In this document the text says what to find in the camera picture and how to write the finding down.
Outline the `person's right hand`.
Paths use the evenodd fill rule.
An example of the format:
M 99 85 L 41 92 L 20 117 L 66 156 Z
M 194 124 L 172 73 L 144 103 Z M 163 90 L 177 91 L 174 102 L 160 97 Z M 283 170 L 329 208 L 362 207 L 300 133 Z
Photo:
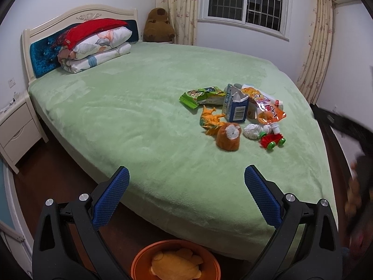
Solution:
M 361 208 L 362 205 L 360 183 L 356 172 L 357 163 L 353 162 L 350 168 L 352 170 L 352 176 L 348 180 L 347 202 L 345 204 L 345 214 L 349 219 L 357 213 L 357 209 Z

